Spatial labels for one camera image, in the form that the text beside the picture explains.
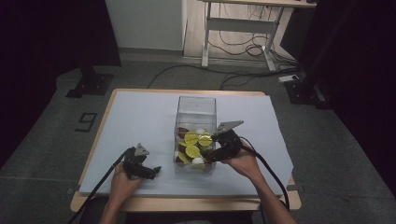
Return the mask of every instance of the table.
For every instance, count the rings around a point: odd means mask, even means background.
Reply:
[[[282,17],[284,7],[315,7],[317,4],[308,4],[306,0],[201,0],[208,3],[208,10],[206,15],[205,27],[205,41],[202,56],[202,67],[208,67],[209,60],[209,31],[230,31],[254,34],[268,34],[269,39],[266,46],[262,47],[263,55],[267,61],[268,68],[271,72],[275,72],[276,67],[272,57],[270,56],[270,49],[274,42],[277,27],[280,18]],[[212,18],[210,16],[212,3],[226,3],[226,4],[241,4],[241,5],[256,5],[279,7],[276,19],[274,21],[250,21],[226,18]]]
[[[82,180],[84,179],[85,174],[87,173],[87,169],[92,159],[92,155],[96,149],[99,138],[104,129],[106,119],[110,112],[111,106],[113,105],[113,101],[115,96],[120,91],[138,91],[138,92],[164,92],[164,93],[193,93],[193,94],[218,94],[218,95],[257,95],[263,96],[263,92],[258,91],[166,91],[166,90],[114,90],[113,94],[109,100],[108,106],[106,108],[106,112],[104,114],[104,118],[99,127],[98,133],[92,145],[92,150],[89,158],[87,159],[87,163],[85,165],[84,171],[81,175],[81,179],[79,180],[79,184],[81,185]],[[294,185],[293,180],[291,179],[289,185]],[[82,193],[80,191],[76,191],[71,202],[71,209],[73,211],[77,211],[81,205],[85,202],[88,197],[88,193]],[[296,190],[289,191],[290,197],[290,208],[291,209],[299,209],[301,207],[300,197]],[[241,210],[259,210],[260,200],[258,197],[188,197],[188,196],[179,196],[179,197],[166,197],[166,196],[155,196],[155,197],[147,197],[147,196],[139,196],[135,195],[130,200],[126,201],[122,206],[122,211],[135,211],[135,212],[171,212],[171,211],[241,211]]]

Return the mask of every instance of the transparent container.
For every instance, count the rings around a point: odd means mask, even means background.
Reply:
[[[211,139],[217,128],[216,99],[180,96],[175,125],[176,173],[212,174],[216,163],[206,161],[201,153],[214,150]]]

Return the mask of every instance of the power strip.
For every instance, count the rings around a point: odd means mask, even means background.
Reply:
[[[299,79],[299,77],[297,77],[296,75],[292,75],[292,76],[280,77],[278,80],[280,83],[284,83],[284,82],[288,82],[288,81],[295,81],[298,79]]]

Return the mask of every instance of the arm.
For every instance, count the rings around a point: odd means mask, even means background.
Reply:
[[[116,223],[122,203],[134,194],[134,191],[142,181],[143,178],[140,177],[136,180],[128,179],[122,164],[120,163],[116,166],[113,179],[111,180],[110,196],[100,220],[101,224]]]
[[[239,154],[231,159],[222,161],[229,164],[240,175],[247,177],[257,190],[262,208],[271,224],[297,223],[283,203],[276,197],[268,186],[256,158],[241,149]]]

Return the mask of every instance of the person's hand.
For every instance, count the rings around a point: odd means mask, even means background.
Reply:
[[[242,143],[245,147],[248,147],[245,142],[242,141]],[[242,148],[236,157],[226,159],[221,162],[229,164],[238,174],[244,175],[250,180],[262,177],[262,172],[260,171],[256,157]]]
[[[111,180],[111,191],[109,200],[113,203],[122,204],[134,194],[134,191],[142,183],[143,178],[130,180],[122,167],[122,163],[116,166],[113,179]]]

